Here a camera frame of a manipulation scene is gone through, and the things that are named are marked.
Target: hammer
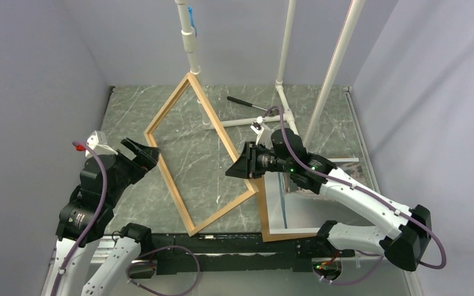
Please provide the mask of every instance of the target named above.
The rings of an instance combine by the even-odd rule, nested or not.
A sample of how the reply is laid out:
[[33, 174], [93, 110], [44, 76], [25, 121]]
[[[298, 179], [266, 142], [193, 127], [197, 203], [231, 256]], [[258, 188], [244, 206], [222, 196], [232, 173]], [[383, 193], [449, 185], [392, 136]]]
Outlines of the hammer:
[[[240, 105], [245, 105], [245, 106], [248, 106], [248, 107], [253, 107], [253, 108], [257, 108], [259, 110], [263, 110], [264, 112], [267, 111], [267, 109], [264, 109], [262, 107], [259, 107], [257, 105], [254, 105], [250, 102], [246, 102], [246, 101], [243, 101], [243, 100], [239, 100], [237, 99], [236, 97], [230, 97], [230, 96], [227, 96], [226, 99], [228, 99], [228, 101], [230, 102], [234, 102], [234, 103], [237, 103], [237, 104], [240, 104]], [[273, 116], [276, 116], [276, 115], [279, 115], [279, 110], [278, 109], [274, 109], [274, 110], [271, 110], [269, 113], [268, 113], [268, 116], [270, 117], [273, 117]]]

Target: marble surface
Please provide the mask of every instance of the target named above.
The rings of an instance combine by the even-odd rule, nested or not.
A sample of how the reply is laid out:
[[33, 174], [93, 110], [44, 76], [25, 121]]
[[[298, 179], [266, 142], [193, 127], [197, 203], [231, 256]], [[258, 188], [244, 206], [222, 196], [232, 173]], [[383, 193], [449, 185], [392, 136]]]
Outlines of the marble surface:
[[[143, 132], [172, 93], [175, 86], [116, 87], [110, 98], [102, 130], [108, 143], [127, 156], [133, 155], [120, 145], [123, 138], [146, 144]], [[294, 112], [299, 134], [304, 137], [320, 86], [285, 86], [286, 97]], [[268, 86], [207, 86], [205, 93], [219, 119], [233, 120], [259, 116], [262, 111], [228, 102], [233, 96], [261, 107], [280, 104], [275, 88]], [[154, 132], [162, 155], [189, 210], [198, 224], [246, 190], [242, 180], [229, 178], [225, 170], [232, 164], [214, 130], [202, 129], [201, 114], [193, 91], [188, 89]], [[278, 128], [278, 123], [269, 124]], [[248, 126], [226, 128], [240, 152], [244, 141], [255, 140]], [[342, 88], [334, 86], [325, 105], [310, 152], [325, 157], [358, 157], [359, 164], [344, 167], [359, 181], [371, 187], [371, 179]], [[143, 224], [154, 232], [186, 232], [160, 171], [155, 168], [134, 186], [126, 189], [114, 210], [115, 218], [107, 232], [119, 230], [129, 222]], [[259, 231], [255, 197], [221, 217], [203, 232]]]

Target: gray wall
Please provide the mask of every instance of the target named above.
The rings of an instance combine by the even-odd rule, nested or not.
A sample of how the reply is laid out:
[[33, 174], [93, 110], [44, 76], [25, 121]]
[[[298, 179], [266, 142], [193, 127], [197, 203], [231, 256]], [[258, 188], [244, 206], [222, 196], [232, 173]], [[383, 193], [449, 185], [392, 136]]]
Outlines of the gray wall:
[[446, 247], [425, 295], [474, 295], [474, 1], [400, 0], [353, 95], [383, 193], [428, 207]]
[[[65, 1], [110, 84], [177, 84], [189, 70], [175, 1]], [[353, 84], [395, 3], [367, 1], [337, 84]], [[288, 0], [193, 0], [190, 5], [206, 83], [275, 82]], [[298, 1], [285, 83], [322, 83], [348, 5]]]
[[0, 1], [0, 295], [39, 295], [107, 84], [58, 0]]

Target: blue clip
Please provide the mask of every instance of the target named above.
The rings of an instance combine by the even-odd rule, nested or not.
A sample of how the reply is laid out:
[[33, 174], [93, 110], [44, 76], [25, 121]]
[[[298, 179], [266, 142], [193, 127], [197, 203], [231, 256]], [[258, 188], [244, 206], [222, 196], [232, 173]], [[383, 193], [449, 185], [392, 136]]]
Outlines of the blue clip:
[[191, 7], [188, 8], [188, 13], [189, 13], [189, 22], [191, 24], [191, 27], [195, 30], [195, 37], [197, 37], [197, 28], [195, 27], [195, 24], [193, 23], [193, 15], [191, 12]]

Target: wall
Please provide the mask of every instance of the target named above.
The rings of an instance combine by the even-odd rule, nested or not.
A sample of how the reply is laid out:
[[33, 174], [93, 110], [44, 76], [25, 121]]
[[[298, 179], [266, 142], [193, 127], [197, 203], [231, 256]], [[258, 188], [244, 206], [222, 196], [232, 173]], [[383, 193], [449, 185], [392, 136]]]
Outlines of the wall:
[[[177, 84], [189, 70], [174, 1], [65, 0], [108, 82]], [[367, 1], [336, 83], [351, 85], [397, 0]], [[274, 84], [288, 0], [193, 0], [207, 84]], [[349, 1], [298, 1], [285, 83], [322, 84]]]
[[39, 295], [108, 87], [66, 7], [0, 1], [0, 295]]
[[474, 3], [400, 0], [353, 96], [381, 190], [427, 206], [446, 247], [425, 295], [474, 295]]

